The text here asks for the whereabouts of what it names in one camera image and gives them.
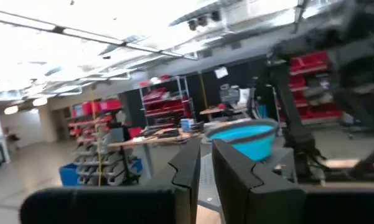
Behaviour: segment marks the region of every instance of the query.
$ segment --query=black wall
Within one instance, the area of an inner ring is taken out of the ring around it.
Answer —
[[[204,84],[204,90],[206,94],[207,106],[215,106],[221,103],[220,95],[218,94],[220,86],[228,83],[231,85],[238,85],[240,88],[249,88],[252,84],[253,77],[261,77],[266,71],[266,58],[265,55],[244,59],[226,65],[228,75],[218,79],[215,75],[214,70],[217,67],[212,67],[202,71],[202,80]],[[203,93],[202,84],[198,73],[183,74],[187,76],[188,89],[190,97],[194,101],[195,115],[198,121],[207,121],[207,116],[199,115],[199,112],[206,109]],[[169,82],[160,84],[160,86],[166,87],[168,91],[178,91],[176,82]],[[129,111],[131,114],[132,126],[144,127],[145,118],[144,111],[141,110],[143,107],[141,104],[141,98],[139,90],[131,90],[126,93],[128,99]],[[266,90],[268,98],[272,96],[272,89]],[[272,118],[276,117],[275,107],[273,101],[268,102],[268,113]]]

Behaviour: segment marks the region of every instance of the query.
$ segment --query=person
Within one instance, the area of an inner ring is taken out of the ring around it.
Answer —
[[[19,150],[19,146],[18,146],[18,141],[20,140],[19,137],[16,135],[16,134],[11,134],[10,133],[10,128],[9,127],[5,127],[4,128],[4,137],[6,137],[6,141],[7,141],[7,144],[8,144],[8,148],[12,148],[14,147],[15,150]]]

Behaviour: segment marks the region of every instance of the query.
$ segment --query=blue plastic bin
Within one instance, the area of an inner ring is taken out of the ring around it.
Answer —
[[[141,172],[143,170],[143,163],[141,162],[141,159],[136,159],[134,164],[132,164],[131,168],[136,168],[137,172]]]
[[[221,139],[254,161],[265,159],[271,154],[271,143],[275,138],[278,122],[259,119],[234,123],[209,131],[208,141]]]
[[[60,167],[59,172],[63,186],[78,186],[76,168],[77,166],[72,163]]]

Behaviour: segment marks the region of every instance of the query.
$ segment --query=yellow pole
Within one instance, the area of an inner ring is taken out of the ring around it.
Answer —
[[[200,79],[200,85],[202,87],[203,102],[205,103],[205,107],[207,109],[208,106],[207,106],[207,100],[206,100],[205,85],[203,84],[203,78],[202,78],[202,72],[201,71],[199,71],[199,79]]]

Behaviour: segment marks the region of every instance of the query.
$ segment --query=ceiling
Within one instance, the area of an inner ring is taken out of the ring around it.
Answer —
[[[169,60],[195,60],[191,53],[293,22],[297,2],[2,0],[0,91],[19,91],[0,100],[76,95],[95,81],[121,82]],[[306,17],[333,2],[340,1],[311,0],[308,9],[315,11]],[[205,30],[188,28],[186,21],[214,10],[221,21],[209,21]]]

